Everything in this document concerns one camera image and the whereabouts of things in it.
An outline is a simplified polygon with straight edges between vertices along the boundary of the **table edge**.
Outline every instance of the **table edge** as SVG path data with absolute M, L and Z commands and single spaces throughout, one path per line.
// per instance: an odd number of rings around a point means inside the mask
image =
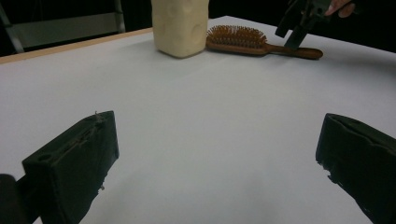
M 49 55 L 52 53 L 58 53 L 58 52 L 62 52 L 62 51 L 70 50 L 70 49 L 83 48 L 83 47 L 87 47 L 90 45 L 96 45 L 96 44 L 104 43 L 104 42 L 111 41 L 111 40 L 117 40 L 117 39 L 134 36 L 134 35 L 142 35 L 142 34 L 146 34 L 146 33 L 150 33 L 150 32 L 152 32 L 151 27 L 146 28 L 146 29 L 132 31 L 132 32 L 126 32 L 126 33 L 117 34 L 117 35 L 109 35 L 109 36 L 95 38 L 95 39 L 91 39 L 91 40 L 80 41 L 80 42 L 76 42 L 76 43 L 72 43 L 72 44 L 61 45 L 61 46 L 57 46 L 57 47 L 53 47 L 53 48 L 38 49 L 38 50 L 24 52 L 24 53 L 20 53 L 20 54 L 8 55 L 8 56 L 0 57 L 0 64 L 22 61 L 22 60 L 40 57 L 40 56 L 44 56 L 44 55 Z

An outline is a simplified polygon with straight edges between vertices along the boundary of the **human hand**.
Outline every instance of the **human hand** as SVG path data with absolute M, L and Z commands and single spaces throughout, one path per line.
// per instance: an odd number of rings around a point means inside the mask
M 332 15 L 338 10 L 338 16 L 340 18 L 348 17 L 355 10 L 356 5 L 351 3 L 352 0 L 332 0 L 329 9 L 325 12 L 325 16 Z

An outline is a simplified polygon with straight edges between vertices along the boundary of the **white table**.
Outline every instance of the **white table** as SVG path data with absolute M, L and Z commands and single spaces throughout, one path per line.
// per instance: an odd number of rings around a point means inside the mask
M 326 113 L 396 136 L 395 54 L 314 35 L 302 47 L 324 56 L 179 60 L 145 33 L 0 64 L 0 172 L 21 178 L 24 158 L 113 110 L 120 158 L 81 223 L 371 223 L 315 152 Z

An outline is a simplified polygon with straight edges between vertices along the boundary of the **hairbrush handle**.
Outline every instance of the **hairbrush handle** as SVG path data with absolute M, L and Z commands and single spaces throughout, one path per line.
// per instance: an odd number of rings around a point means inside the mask
M 323 52 L 320 49 L 309 49 L 309 48 L 297 48 L 290 49 L 283 46 L 276 46 L 265 44 L 265 48 L 271 53 L 287 54 L 289 56 L 295 56 L 299 58 L 317 60 L 323 56 Z

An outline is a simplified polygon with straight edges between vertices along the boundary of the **wooden hairbrush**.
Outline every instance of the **wooden hairbrush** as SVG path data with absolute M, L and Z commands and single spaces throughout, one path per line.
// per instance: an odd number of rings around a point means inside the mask
M 207 31 L 206 47 L 208 49 L 242 53 L 249 55 L 265 55 L 277 53 L 304 59 L 317 60 L 323 56 L 319 49 L 289 49 L 283 46 L 267 44 L 262 31 L 245 26 L 217 25 Z

